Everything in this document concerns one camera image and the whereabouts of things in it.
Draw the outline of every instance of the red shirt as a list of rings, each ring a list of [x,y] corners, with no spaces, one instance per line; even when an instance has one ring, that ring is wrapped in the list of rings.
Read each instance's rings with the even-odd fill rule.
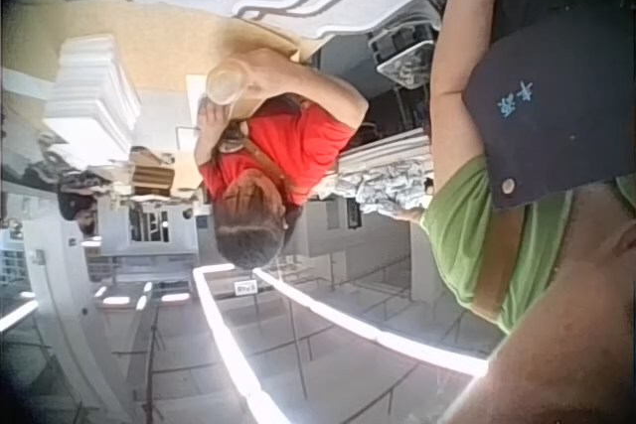
[[[300,114],[277,113],[250,118],[249,138],[275,162],[295,183],[298,191],[288,193],[288,199],[300,206],[311,189],[324,177],[340,151],[356,132],[336,120],[318,104],[310,104]],[[203,181],[213,200],[243,171],[263,168],[246,151],[219,155],[199,167]]]

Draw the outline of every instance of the green shirt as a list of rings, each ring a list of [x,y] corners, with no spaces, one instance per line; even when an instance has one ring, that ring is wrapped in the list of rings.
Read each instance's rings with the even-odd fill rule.
[[[634,176],[616,182],[623,196],[636,205]],[[467,308],[472,304],[484,253],[491,202],[486,161],[479,156],[466,163],[433,197],[421,220],[443,282]],[[517,266],[497,320],[505,333],[510,333],[546,290],[571,204],[570,191],[527,206]]]

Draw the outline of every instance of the small sign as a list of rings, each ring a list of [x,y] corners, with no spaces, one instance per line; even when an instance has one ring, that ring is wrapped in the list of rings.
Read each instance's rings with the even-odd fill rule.
[[[258,284],[255,280],[243,280],[235,282],[235,293],[238,297],[242,295],[254,295],[258,293]]]

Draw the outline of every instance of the apron button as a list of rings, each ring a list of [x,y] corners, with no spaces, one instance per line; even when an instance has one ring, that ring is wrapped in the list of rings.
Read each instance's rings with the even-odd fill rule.
[[[506,181],[501,183],[501,190],[506,196],[512,194],[516,187],[517,185],[515,184],[515,180],[512,178],[508,178]]]

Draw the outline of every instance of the stack of foam containers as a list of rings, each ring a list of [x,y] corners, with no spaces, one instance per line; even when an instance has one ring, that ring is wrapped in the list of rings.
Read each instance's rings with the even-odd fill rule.
[[[81,169],[127,161],[139,113],[139,100],[112,36],[63,43],[44,117],[47,126],[67,142],[57,145],[56,152]]]

